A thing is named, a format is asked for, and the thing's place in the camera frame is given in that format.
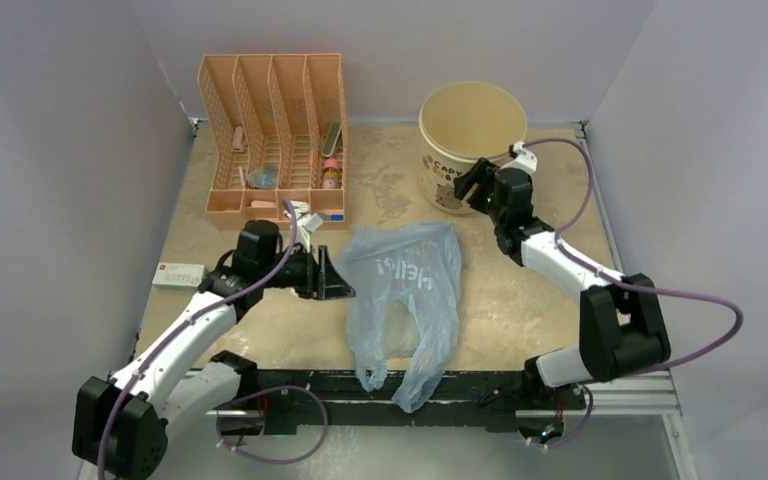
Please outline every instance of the table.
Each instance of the table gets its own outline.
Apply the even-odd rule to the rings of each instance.
[[[459,305],[460,333],[451,370],[518,370],[533,356],[577,342],[578,307],[535,272],[499,252],[490,220],[480,214],[453,216],[437,210],[420,194],[416,172],[422,136],[416,126],[350,127],[349,226],[399,228],[416,221],[454,224],[463,257]],[[571,129],[528,131],[528,140],[563,137]],[[535,147],[540,159],[534,175],[536,214],[550,225],[572,218],[587,188],[579,153],[569,145]],[[164,244],[162,261],[212,266],[236,245],[237,232],[220,232],[204,208],[216,166],[216,144],[209,126],[199,129],[178,203]],[[328,245],[337,258],[352,238],[345,231],[317,232],[316,245]],[[611,258],[594,202],[564,238],[582,253],[610,266]],[[178,317],[192,291],[153,288],[145,311],[137,353]],[[353,369],[345,341],[346,301],[314,302],[284,290],[267,290],[263,300],[196,363],[204,366],[230,350],[261,368]],[[391,368],[406,368],[394,359]]]

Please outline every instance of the cream-colored bucket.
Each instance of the cream-colored bucket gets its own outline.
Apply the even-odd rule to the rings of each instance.
[[[510,93],[482,82],[450,83],[422,104],[419,130],[425,138],[419,188],[432,205],[449,213],[470,209],[454,196],[455,177],[479,158],[508,159],[508,146],[525,138],[525,111]]]

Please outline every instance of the gray wall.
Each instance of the gray wall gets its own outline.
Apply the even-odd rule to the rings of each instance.
[[[590,118],[655,0],[132,0],[191,116],[206,53],[344,54],[349,114],[416,120],[457,80],[514,94],[533,121]]]
[[[658,2],[589,136],[626,269],[746,312],[733,342],[674,371],[700,478],[768,478],[768,2]],[[675,354],[731,323],[663,308]]]
[[[77,389],[121,366],[188,151],[126,0],[0,0],[0,478],[74,478]]]

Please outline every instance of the small bottle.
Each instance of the small bottle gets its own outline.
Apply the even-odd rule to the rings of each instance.
[[[322,188],[335,189],[340,188],[340,163],[336,158],[325,160],[322,169]]]

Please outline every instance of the purple cable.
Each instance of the purple cable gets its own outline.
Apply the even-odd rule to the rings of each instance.
[[[284,208],[286,208],[287,212],[290,214],[290,223],[292,226],[290,230],[290,243],[289,243],[290,246],[287,247],[287,250],[284,252],[284,255],[281,256],[281,259],[278,260],[277,264],[275,264],[275,267],[272,270],[270,270],[269,273],[264,275],[263,278],[249,285],[243,290],[233,295],[229,295],[223,298],[222,300],[218,300],[202,308],[196,313],[194,313],[193,316],[190,317],[193,322],[195,322],[195,320],[197,318],[200,318],[202,315],[205,315],[206,313],[209,313],[212,310],[221,307],[222,305],[233,302],[238,298],[248,295],[254,290],[257,290],[258,288],[265,285],[266,282],[271,280],[272,277],[274,277],[282,268],[284,268],[284,265],[287,263],[287,260],[290,258],[290,254],[292,253],[292,250],[296,245],[296,236],[298,233],[296,211],[293,209],[293,204],[290,203],[290,201],[287,200],[286,198],[284,199]],[[104,471],[105,471],[104,467],[106,463],[105,453],[107,452],[107,444],[110,442],[110,433],[113,431],[113,423],[116,421],[116,415],[119,414],[119,410],[122,408],[122,404],[125,403],[125,397],[131,391],[131,389],[134,388],[134,385],[137,383],[137,377],[139,375],[142,375],[146,370],[148,370],[148,368],[151,366],[152,362],[154,362],[157,356],[160,355],[160,353],[163,352],[163,350],[165,350],[166,347],[168,347],[169,344],[172,343],[175,340],[175,338],[177,338],[178,335],[180,335],[181,332],[186,330],[187,327],[189,327],[190,325],[192,325],[192,323],[190,322],[181,323],[174,330],[172,330],[169,333],[169,335],[167,335],[163,340],[161,340],[160,343],[157,344],[157,348],[149,352],[149,354],[145,358],[145,361],[143,361],[140,364],[140,366],[137,367],[137,372],[136,372],[137,374],[131,375],[131,379],[128,380],[128,383],[126,383],[125,387],[122,388],[122,391],[119,392],[119,396],[116,397],[116,401],[113,402],[113,408],[110,409],[110,415],[108,415],[107,422],[104,424],[104,430],[101,433],[101,440],[98,445],[98,457],[96,458],[96,465],[98,466],[98,480],[106,480],[104,475]]]
[[[258,462],[262,463],[268,463],[270,465],[289,465],[291,463],[297,463],[301,462],[302,460],[310,457],[314,453],[316,453],[317,450],[319,450],[319,447],[322,446],[322,443],[325,442],[325,436],[328,434],[328,412],[325,411],[325,404],[322,403],[322,400],[319,399],[316,395],[314,395],[312,392],[310,392],[307,389],[304,389],[302,387],[297,387],[295,385],[281,385],[278,387],[272,387],[267,388],[265,390],[261,390],[259,392],[252,393],[251,395],[246,395],[243,398],[240,398],[238,400],[235,400],[235,402],[245,403],[248,402],[251,399],[262,397],[264,395],[268,395],[270,393],[274,392],[280,392],[281,390],[296,390],[299,392],[303,392],[307,394],[310,398],[313,399],[314,402],[316,402],[316,406],[319,407],[320,413],[322,413],[322,434],[319,435],[319,440],[316,441],[316,444],[308,450],[305,454],[299,455],[298,457],[294,458],[287,458],[287,459],[276,459],[276,458],[267,458],[267,457],[261,457],[260,455],[256,455],[251,452],[247,452],[245,450],[241,450],[237,448],[234,445],[231,445],[230,443],[226,442],[225,439],[222,438],[222,430],[219,428],[219,419],[216,420],[216,435],[219,437],[219,445],[227,448],[228,450],[238,454],[242,455],[246,458],[250,458],[252,460],[256,460]]]
[[[590,161],[590,156],[587,155],[587,152],[581,147],[581,145],[578,144],[578,142],[574,142],[566,138],[542,138],[540,140],[527,142],[525,144],[525,147],[530,148],[535,145],[540,145],[543,143],[566,143],[567,145],[572,145],[578,150],[579,153],[581,153],[582,158],[584,158],[584,164],[587,167],[587,193],[584,196],[584,201],[581,203],[581,206],[578,208],[578,211],[575,212],[575,215],[572,217],[572,220],[570,220],[564,226],[558,228],[555,231],[555,243],[558,245],[558,250],[562,254],[564,254],[564,256],[566,256],[567,258],[569,258],[570,260],[572,260],[582,268],[590,271],[594,275],[597,275],[599,278],[606,280],[608,282],[611,282],[611,284],[616,285],[617,287],[622,288],[623,290],[626,290],[629,292],[644,293],[644,294],[650,294],[650,295],[664,295],[667,297],[686,298],[689,300],[699,300],[703,302],[722,305],[726,308],[731,309],[734,312],[734,325],[732,325],[732,327],[721,337],[717,338],[713,342],[709,343],[708,345],[700,348],[699,350],[693,353],[685,355],[676,360],[671,360],[668,362],[661,363],[659,365],[645,368],[639,372],[636,372],[636,374],[656,372],[659,370],[667,370],[673,367],[677,367],[679,365],[683,365],[687,362],[692,362],[693,360],[696,360],[697,358],[710,353],[712,350],[723,345],[724,343],[731,340],[735,335],[737,335],[737,332],[740,331],[741,327],[743,326],[743,310],[741,310],[740,307],[737,306],[737,304],[732,302],[731,300],[718,297],[716,295],[690,292],[687,290],[676,290],[671,288],[643,287],[639,285],[630,285],[628,283],[624,283],[620,281],[620,279],[618,278],[614,278],[604,273],[600,268],[594,265],[591,265],[590,263],[570,253],[570,251],[567,250],[566,247],[564,246],[563,242],[561,242],[561,234],[564,231],[566,231],[568,228],[573,226],[575,222],[577,222],[578,219],[581,218],[581,215],[584,213],[585,208],[587,208],[587,204],[590,201],[590,196],[593,194],[593,162]],[[590,414],[593,412],[593,392],[591,392],[586,385],[581,385],[581,388],[584,389],[584,391],[587,393],[587,397],[589,398],[589,403],[587,405],[587,411],[584,413],[584,418],[581,419],[581,422],[579,422],[578,426],[576,426],[575,429],[572,432],[570,432],[569,435],[564,436],[564,438],[562,438],[559,442],[554,443],[549,448],[559,447],[567,443],[568,441],[572,440],[573,438],[575,438],[575,436],[581,432],[581,430],[584,428],[584,425],[590,419]]]

